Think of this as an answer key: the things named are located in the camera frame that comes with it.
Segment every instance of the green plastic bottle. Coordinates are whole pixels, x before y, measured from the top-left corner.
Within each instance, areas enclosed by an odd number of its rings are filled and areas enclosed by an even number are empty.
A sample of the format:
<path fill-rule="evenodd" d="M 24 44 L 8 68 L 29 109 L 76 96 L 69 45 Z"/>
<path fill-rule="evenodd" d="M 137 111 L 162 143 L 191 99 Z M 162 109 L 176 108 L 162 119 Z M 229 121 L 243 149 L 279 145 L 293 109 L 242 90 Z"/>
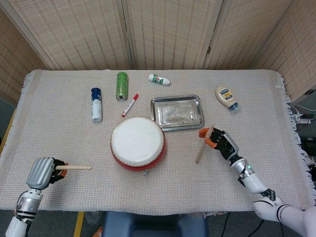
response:
<path fill-rule="evenodd" d="M 128 76 L 125 72 L 119 72 L 117 78 L 117 100 L 127 100 L 128 97 Z"/>

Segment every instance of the robot finger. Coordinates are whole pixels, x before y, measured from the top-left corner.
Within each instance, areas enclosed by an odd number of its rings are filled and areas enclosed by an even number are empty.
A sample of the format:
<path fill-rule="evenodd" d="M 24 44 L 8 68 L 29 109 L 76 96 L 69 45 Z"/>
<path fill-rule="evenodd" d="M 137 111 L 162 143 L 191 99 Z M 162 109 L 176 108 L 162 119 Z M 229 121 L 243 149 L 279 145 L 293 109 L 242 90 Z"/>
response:
<path fill-rule="evenodd" d="M 54 164 L 55 164 L 55 166 L 54 166 L 54 170 L 53 170 L 51 176 L 56 176 L 56 175 L 58 175 L 61 171 L 60 171 L 60 170 L 55 170 L 55 167 L 58 166 L 58 165 L 65 165 L 65 163 L 64 163 L 63 161 L 59 160 L 59 159 L 55 159 L 55 158 L 53 158 L 53 159 L 54 159 Z"/>
<path fill-rule="evenodd" d="M 216 148 L 217 144 L 212 142 L 209 138 L 204 139 L 205 143 L 209 145 L 211 148 Z"/>
<path fill-rule="evenodd" d="M 219 140 L 222 138 L 224 131 L 221 131 L 217 128 L 213 129 L 214 131 L 211 133 L 211 137 L 209 138 L 213 143 L 218 143 Z"/>
<path fill-rule="evenodd" d="M 199 136 L 200 138 L 205 138 L 206 133 L 207 133 L 208 130 L 209 130 L 208 127 L 201 129 L 201 130 L 198 132 L 198 136 Z"/>
<path fill-rule="evenodd" d="M 49 183 L 53 184 L 63 178 L 65 178 L 66 174 L 67 174 L 67 170 L 54 170 L 54 172 L 57 172 L 57 174 L 52 174 L 50 179 L 49 179 Z"/>

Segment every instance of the glue stick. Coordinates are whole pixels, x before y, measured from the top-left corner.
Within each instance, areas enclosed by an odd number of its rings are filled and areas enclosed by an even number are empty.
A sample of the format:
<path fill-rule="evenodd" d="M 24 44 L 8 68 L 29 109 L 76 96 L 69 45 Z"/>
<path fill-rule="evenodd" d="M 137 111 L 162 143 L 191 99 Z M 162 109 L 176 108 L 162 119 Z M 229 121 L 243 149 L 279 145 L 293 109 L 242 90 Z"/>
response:
<path fill-rule="evenodd" d="M 215 95 L 217 99 L 228 108 L 231 114 L 234 114 L 240 110 L 238 103 L 235 101 L 232 91 L 229 90 L 226 86 L 219 86 L 215 90 Z"/>
<path fill-rule="evenodd" d="M 170 80 L 168 78 L 163 78 L 155 74 L 150 74 L 148 80 L 162 85 L 170 85 Z"/>

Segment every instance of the metal tray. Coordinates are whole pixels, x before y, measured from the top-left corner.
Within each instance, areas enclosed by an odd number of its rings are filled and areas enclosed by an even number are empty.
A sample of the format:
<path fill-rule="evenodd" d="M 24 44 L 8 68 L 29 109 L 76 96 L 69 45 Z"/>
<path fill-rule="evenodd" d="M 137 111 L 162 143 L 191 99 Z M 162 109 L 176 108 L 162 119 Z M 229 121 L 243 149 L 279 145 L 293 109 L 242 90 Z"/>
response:
<path fill-rule="evenodd" d="M 152 120 L 163 131 L 204 126 L 201 100 L 197 95 L 157 97 L 151 101 Z"/>

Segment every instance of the drum rim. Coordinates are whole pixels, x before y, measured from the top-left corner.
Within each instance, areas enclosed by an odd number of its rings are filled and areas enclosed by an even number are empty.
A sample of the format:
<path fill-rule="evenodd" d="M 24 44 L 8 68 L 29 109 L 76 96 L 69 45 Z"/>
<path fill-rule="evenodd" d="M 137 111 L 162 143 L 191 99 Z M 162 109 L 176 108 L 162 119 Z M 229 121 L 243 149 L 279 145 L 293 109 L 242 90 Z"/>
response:
<path fill-rule="evenodd" d="M 127 162 L 125 162 L 124 160 L 120 159 L 120 158 L 117 156 L 117 154 L 114 152 L 114 149 L 113 149 L 113 146 L 112 146 L 114 130 L 115 130 L 121 123 L 123 123 L 123 122 L 125 122 L 125 121 L 127 121 L 127 120 L 130 120 L 130 119 L 135 119 L 135 118 L 143 118 L 143 119 L 147 119 L 147 120 L 150 120 L 151 122 L 155 123 L 156 126 L 159 128 L 160 134 L 162 135 L 162 146 L 161 146 L 161 148 L 160 148 L 160 150 L 159 150 L 158 155 L 157 155 L 153 160 L 151 160 L 151 161 L 149 161 L 149 162 L 146 162 L 146 163 L 144 163 L 144 164 L 141 164 L 141 165 L 138 165 L 138 164 L 130 164 L 130 163 L 127 163 Z M 134 116 L 134 117 L 125 119 L 125 120 L 123 120 L 122 122 L 120 122 L 119 124 L 117 124 L 117 125 L 113 128 L 113 130 L 112 130 L 112 132 L 111 132 L 111 152 L 112 152 L 114 158 L 117 159 L 117 160 L 119 160 L 119 161 L 122 162 L 123 164 L 130 166 L 130 167 L 142 167 L 142 166 L 146 166 L 146 165 L 148 165 L 148 164 L 154 162 L 154 161 L 160 156 L 160 154 L 161 154 L 161 152 L 162 152 L 162 150 L 163 150 L 164 144 L 165 144 L 165 137 L 164 137 L 164 133 L 163 133 L 163 130 L 161 129 L 161 127 L 159 127 L 159 125 L 158 125 L 155 121 L 153 121 L 153 120 L 151 120 L 150 118 L 147 118 L 147 117 L 145 117 L 145 116 Z"/>

